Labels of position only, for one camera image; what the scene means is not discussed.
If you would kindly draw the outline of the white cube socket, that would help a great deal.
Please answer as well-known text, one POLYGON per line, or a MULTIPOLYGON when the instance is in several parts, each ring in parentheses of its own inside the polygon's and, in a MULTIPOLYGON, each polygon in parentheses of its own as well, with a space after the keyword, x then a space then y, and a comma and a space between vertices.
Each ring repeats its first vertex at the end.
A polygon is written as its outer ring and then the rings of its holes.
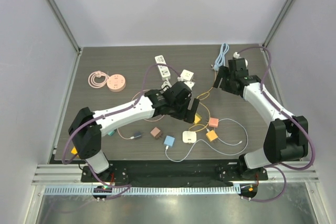
POLYGON ((193 81, 194 72, 184 69, 180 74, 181 81, 193 81))

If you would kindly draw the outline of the yellow usb charger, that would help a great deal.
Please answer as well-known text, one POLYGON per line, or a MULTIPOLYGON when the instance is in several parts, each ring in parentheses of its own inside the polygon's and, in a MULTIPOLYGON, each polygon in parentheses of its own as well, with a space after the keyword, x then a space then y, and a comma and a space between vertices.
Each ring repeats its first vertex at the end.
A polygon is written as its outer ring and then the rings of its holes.
POLYGON ((201 122, 202 117, 199 114, 195 114, 195 118, 194 118, 194 124, 197 125, 201 122))

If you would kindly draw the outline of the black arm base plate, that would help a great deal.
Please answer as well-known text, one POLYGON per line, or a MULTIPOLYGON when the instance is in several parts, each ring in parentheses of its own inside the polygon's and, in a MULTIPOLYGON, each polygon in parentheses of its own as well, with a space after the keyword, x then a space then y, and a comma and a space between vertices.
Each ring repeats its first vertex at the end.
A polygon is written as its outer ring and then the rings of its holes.
POLYGON ((168 160, 110 161, 108 168, 96 176, 86 165, 82 182, 115 182, 134 187, 183 187, 192 183, 228 183, 232 181, 266 181, 266 169, 248 170, 238 159, 198 159, 175 163, 168 160))

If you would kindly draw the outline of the yellow cube plug adapter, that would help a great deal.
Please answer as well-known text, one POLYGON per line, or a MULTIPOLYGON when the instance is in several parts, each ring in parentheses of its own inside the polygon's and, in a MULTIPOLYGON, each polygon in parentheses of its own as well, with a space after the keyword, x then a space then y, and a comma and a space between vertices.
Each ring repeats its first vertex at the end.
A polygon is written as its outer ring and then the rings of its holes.
POLYGON ((73 155, 77 155, 78 154, 77 149, 75 147, 73 147, 72 150, 71 150, 71 153, 73 155))

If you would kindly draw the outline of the white power strip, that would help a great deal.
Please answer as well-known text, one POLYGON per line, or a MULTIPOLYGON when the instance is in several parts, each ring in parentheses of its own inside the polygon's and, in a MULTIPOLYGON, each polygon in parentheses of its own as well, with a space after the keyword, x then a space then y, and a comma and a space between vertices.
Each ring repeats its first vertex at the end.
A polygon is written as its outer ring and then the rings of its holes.
POLYGON ((157 64, 157 68, 159 70, 160 76, 163 81, 170 80, 171 73, 169 68, 166 65, 166 61, 163 55, 154 57, 155 63, 157 64))

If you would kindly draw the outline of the yellow plug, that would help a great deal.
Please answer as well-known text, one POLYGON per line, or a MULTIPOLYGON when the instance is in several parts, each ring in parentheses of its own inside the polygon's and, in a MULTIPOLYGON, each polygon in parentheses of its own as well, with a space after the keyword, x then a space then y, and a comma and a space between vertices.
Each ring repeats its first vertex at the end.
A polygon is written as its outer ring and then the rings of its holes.
POLYGON ((206 133, 206 138, 211 143, 211 142, 215 141, 216 139, 218 139, 218 135, 216 134, 216 132, 214 130, 211 130, 211 131, 208 131, 206 133))

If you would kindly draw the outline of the white wall adapter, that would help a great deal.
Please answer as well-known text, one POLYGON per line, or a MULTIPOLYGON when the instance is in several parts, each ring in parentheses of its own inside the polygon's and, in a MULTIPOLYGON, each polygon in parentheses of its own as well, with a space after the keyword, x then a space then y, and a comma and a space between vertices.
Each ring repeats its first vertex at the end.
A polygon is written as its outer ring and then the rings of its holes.
POLYGON ((197 133, 193 131, 184 131, 182 133, 182 141, 184 144, 194 144, 197 141, 197 133))

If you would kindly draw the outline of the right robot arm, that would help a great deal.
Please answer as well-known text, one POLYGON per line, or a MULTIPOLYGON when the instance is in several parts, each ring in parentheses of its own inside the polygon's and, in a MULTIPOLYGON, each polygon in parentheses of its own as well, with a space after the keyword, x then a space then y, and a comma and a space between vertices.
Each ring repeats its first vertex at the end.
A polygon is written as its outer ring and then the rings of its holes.
POLYGON ((233 58, 220 66, 215 88, 249 102, 268 125, 262 148, 239 156, 237 174, 247 180, 263 167, 295 161, 308 155, 308 121, 295 116, 268 92, 257 75, 250 75, 244 58, 233 58))

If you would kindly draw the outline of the round pink power socket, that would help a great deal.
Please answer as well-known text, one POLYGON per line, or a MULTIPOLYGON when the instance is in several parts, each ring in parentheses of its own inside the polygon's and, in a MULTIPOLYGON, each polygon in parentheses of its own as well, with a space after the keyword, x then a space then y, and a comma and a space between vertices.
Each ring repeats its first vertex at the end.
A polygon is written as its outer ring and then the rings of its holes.
POLYGON ((107 79, 107 87, 112 92, 121 92, 126 87, 125 77, 121 74, 113 74, 107 79))

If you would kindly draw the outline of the small pink charger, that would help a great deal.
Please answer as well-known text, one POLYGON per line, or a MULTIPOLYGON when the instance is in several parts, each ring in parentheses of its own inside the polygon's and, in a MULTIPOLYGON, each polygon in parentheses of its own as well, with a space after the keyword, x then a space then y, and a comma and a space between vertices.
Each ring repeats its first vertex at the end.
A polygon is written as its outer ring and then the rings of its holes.
POLYGON ((155 127, 151 130, 150 134, 154 139, 157 140, 162 136, 163 132, 158 127, 155 127))

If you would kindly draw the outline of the light blue charger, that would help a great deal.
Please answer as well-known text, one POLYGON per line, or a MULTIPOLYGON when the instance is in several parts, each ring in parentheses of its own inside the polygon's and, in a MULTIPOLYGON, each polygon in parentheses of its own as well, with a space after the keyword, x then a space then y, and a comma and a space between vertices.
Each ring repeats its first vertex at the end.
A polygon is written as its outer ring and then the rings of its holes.
POLYGON ((174 142, 175 142, 175 138, 167 135, 165 137, 165 140, 164 140, 163 144, 165 145, 166 148, 169 148, 169 147, 172 147, 174 145, 174 142))

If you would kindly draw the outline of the pink plug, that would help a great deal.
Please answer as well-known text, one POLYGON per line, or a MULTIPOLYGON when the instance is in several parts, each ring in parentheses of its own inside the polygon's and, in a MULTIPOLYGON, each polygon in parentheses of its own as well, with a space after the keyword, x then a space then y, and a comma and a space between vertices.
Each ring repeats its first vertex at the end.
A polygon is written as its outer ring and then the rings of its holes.
POLYGON ((218 118, 209 118, 209 120, 208 120, 208 126, 209 127, 217 128, 218 124, 219 124, 219 119, 218 118))

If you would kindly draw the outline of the dark grey charger plug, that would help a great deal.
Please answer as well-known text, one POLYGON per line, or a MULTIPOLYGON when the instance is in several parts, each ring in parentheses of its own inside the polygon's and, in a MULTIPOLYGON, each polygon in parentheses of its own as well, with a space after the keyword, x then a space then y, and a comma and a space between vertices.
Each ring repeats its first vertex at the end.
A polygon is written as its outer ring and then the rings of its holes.
POLYGON ((134 138, 134 139, 140 139, 142 136, 143 136, 143 133, 142 133, 142 132, 135 132, 135 133, 133 134, 133 138, 134 138))

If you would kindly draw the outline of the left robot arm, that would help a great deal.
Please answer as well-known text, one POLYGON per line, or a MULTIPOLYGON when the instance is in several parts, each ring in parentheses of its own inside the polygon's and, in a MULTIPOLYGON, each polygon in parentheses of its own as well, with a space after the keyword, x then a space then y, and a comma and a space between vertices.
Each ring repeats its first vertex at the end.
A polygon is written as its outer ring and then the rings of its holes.
POLYGON ((101 149, 102 137, 120 127, 159 115, 193 123, 200 102, 191 98, 193 86, 191 81, 178 81, 165 90, 149 90, 136 100, 114 108, 93 112, 89 108, 81 109, 68 130, 76 155, 86 161, 98 181, 107 181, 111 168, 101 149))

